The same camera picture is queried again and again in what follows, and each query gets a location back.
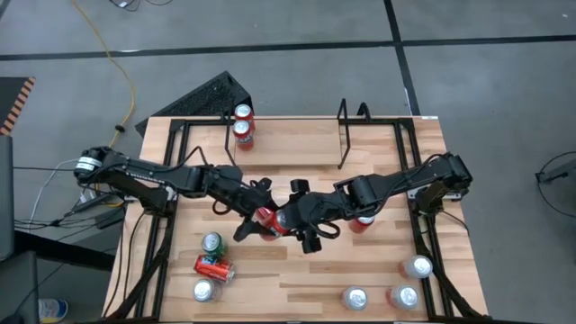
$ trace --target concrete floor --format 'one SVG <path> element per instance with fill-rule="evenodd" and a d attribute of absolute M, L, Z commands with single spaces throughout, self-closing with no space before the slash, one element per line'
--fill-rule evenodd
<path fill-rule="evenodd" d="M 390 41 L 380 0 L 174 0 L 142 2 L 128 13 L 107 1 L 78 0 L 112 50 L 310 41 Z M 404 40 L 556 35 L 576 30 L 573 1 L 393 1 Z M 13 0 L 0 20 L 0 55 L 98 51 L 97 39 L 68 0 Z M 474 175 L 463 201 L 490 314 L 503 320 L 571 323 L 576 316 L 576 220 L 544 205 L 536 172 L 573 150 L 576 42 L 406 48 L 421 113 L 438 115 L 450 150 Z M 345 97 L 373 114 L 409 113 L 393 48 L 121 58 L 137 87 L 137 111 L 116 147 L 137 155 L 132 126 L 227 69 L 253 96 L 259 114 L 331 114 Z M 107 144 L 130 103 L 106 59 L 0 61 L 0 76 L 38 81 L 13 132 L 14 163 L 53 167 L 82 149 Z M 15 174 L 16 217 L 28 218 L 44 172 Z M 576 213 L 569 178 L 546 187 Z M 58 175 L 39 220 L 77 199 L 71 175 Z M 65 231 L 40 233 L 59 238 Z M 118 230 L 84 244 L 107 249 Z M 50 264 L 39 264 L 39 277 Z M 40 295 L 76 301 L 71 318 L 98 316 L 108 274 L 65 266 Z"/>

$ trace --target wooden table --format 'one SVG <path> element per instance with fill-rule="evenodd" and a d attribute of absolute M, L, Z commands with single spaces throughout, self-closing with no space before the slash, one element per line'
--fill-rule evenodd
<path fill-rule="evenodd" d="M 162 163 L 169 123 L 168 117 L 150 118 L 140 158 Z M 446 151 L 438 119 L 415 117 L 414 123 L 422 160 L 431 154 Z M 210 163 L 229 164 L 223 149 L 224 134 L 223 126 L 192 127 L 188 151 L 201 145 Z M 346 137 L 343 126 L 340 127 L 340 138 L 344 148 Z M 391 126 L 350 126 L 350 138 L 352 148 L 341 170 L 335 166 L 251 166 L 243 168 L 244 179 L 247 181 L 270 177 L 273 180 L 274 199 L 278 203 L 284 203 L 290 193 L 290 180 L 294 178 L 309 179 L 312 191 L 332 192 L 332 184 L 337 181 L 361 174 L 386 175 L 401 169 Z M 179 147 L 179 141 L 180 139 L 176 138 L 175 148 Z M 198 165 L 200 160 L 193 157 L 188 164 Z M 470 194 L 473 194 L 473 183 L 471 189 Z M 398 263 L 415 253 L 404 194 L 389 199 L 377 216 L 375 224 L 365 233 L 354 234 L 346 224 L 340 222 L 341 236 L 335 240 L 323 239 L 323 249 L 308 255 L 302 253 L 301 243 L 295 238 L 264 242 L 259 236 L 250 236 L 240 243 L 235 242 L 231 237 L 239 225 L 240 217 L 233 212 L 224 216 L 214 215 L 211 207 L 210 198 L 179 200 L 160 320 L 427 319 L 422 298 L 418 307 L 410 311 L 396 310 L 387 305 L 384 299 L 384 292 L 392 285 L 406 283 L 414 285 L 419 291 L 421 289 L 419 281 L 402 279 L 397 271 Z M 459 203 L 447 202 L 445 209 L 464 219 Z M 128 241 L 141 211 L 137 203 L 131 205 L 127 211 L 123 225 L 124 240 L 120 244 L 124 254 L 121 284 L 112 302 L 111 311 L 122 301 Z M 135 234 L 128 290 L 131 290 L 141 276 L 150 223 L 151 217 L 145 217 Z M 426 228 L 423 221 L 421 226 L 423 230 Z M 201 239 L 211 230 L 218 231 L 228 241 L 229 259 L 236 265 L 237 275 L 224 289 L 219 302 L 199 303 L 194 301 L 192 294 L 194 283 L 200 278 L 193 267 L 197 256 L 202 253 Z M 466 231 L 460 224 L 442 215 L 437 217 L 436 231 L 448 277 L 473 308 L 486 313 Z M 118 261 L 117 257 L 106 304 L 116 285 Z M 431 283 L 436 312 L 442 314 L 436 279 L 431 278 Z M 369 304 L 364 311 L 346 310 L 341 306 L 340 293 L 350 285 L 359 285 L 367 290 Z M 156 278 L 153 278 L 148 287 L 144 315 L 151 313 L 155 288 Z"/>

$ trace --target green can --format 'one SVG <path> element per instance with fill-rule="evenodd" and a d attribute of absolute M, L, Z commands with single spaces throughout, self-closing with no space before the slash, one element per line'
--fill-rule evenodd
<path fill-rule="evenodd" d="M 210 232 L 204 235 L 204 238 L 202 239 L 202 249 L 209 256 L 224 257 L 228 247 L 226 246 L 226 242 L 224 242 L 224 238 L 222 238 L 220 234 Z"/>

